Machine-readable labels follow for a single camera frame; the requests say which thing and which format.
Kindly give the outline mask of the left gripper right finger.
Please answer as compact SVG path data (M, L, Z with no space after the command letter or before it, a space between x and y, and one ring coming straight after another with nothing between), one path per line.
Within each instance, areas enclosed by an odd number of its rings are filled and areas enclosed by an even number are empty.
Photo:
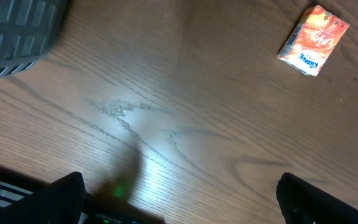
M287 224L358 224L358 209L286 172L276 197Z

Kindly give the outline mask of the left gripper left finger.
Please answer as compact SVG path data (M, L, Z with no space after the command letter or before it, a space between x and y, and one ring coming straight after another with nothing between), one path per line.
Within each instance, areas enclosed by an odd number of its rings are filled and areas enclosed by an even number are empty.
M85 184L72 172L0 209L0 224L77 224L85 201Z

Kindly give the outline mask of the orange tissue pack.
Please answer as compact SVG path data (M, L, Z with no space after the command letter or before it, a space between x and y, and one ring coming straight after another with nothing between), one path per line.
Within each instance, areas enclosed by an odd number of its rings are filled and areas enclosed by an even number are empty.
M304 12L277 58L315 77L349 27L322 6L313 6Z

